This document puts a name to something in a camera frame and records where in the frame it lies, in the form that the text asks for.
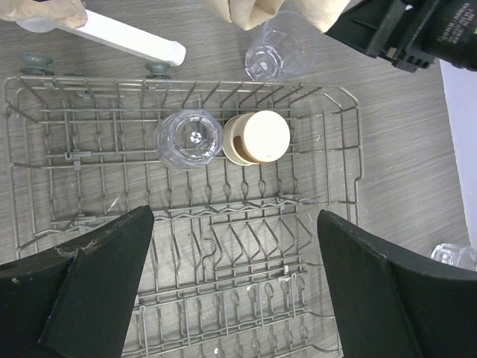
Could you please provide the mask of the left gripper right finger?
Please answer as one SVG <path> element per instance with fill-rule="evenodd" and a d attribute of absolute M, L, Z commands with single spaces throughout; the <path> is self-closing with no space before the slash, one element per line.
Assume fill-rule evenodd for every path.
<path fill-rule="evenodd" d="M 320 253 L 344 357 L 475 357 L 476 273 L 321 210 Z"/>

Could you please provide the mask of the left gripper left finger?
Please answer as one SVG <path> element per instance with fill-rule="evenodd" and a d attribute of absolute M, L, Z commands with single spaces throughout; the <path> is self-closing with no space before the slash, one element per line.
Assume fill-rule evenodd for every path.
<path fill-rule="evenodd" d="M 1 356 L 120 357 L 153 227 L 141 206 L 1 265 Z"/>

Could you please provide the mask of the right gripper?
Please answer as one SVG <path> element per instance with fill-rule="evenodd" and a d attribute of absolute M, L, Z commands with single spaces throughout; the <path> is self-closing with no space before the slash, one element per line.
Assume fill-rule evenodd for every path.
<path fill-rule="evenodd" d="M 361 1 L 325 35 L 407 72 L 435 60 L 476 70 L 475 1 Z"/>

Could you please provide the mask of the beige brown travel cup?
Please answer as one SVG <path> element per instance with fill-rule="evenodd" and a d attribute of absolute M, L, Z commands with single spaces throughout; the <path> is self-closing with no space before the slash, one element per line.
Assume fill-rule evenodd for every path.
<path fill-rule="evenodd" d="M 223 127 L 224 155 L 239 166 L 275 162 L 287 152 L 290 142 L 287 121 L 272 110 L 234 116 Z"/>

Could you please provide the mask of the clear tumbler from corner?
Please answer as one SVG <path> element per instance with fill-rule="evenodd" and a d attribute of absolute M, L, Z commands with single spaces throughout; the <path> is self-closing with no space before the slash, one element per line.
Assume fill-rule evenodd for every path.
<path fill-rule="evenodd" d="M 159 161 L 175 169 L 208 165 L 221 151 L 222 142 L 222 125 L 203 109 L 173 113 L 154 132 L 154 150 Z"/>

